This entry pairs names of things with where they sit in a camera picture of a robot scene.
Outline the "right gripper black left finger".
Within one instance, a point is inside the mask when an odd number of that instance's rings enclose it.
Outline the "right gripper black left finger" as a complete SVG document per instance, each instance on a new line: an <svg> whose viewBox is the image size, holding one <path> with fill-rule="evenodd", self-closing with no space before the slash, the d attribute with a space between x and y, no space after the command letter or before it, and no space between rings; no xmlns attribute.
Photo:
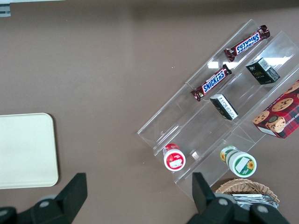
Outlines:
<svg viewBox="0 0 299 224"><path fill-rule="evenodd" d="M53 199L43 199L26 211L1 207L2 224L71 224L87 198L86 173L77 173Z"/></svg>

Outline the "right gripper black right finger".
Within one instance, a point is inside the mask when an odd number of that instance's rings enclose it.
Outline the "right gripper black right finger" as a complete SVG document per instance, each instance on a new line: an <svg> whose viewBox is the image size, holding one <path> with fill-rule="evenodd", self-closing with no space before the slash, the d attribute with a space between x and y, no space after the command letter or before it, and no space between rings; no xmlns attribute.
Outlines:
<svg viewBox="0 0 299 224"><path fill-rule="evenodd" d="M201 172L192 175L192 196L198 213L189 224L288 224L289 221L273 206L251 205L241 208L228 198L216 197Z"/></svg>

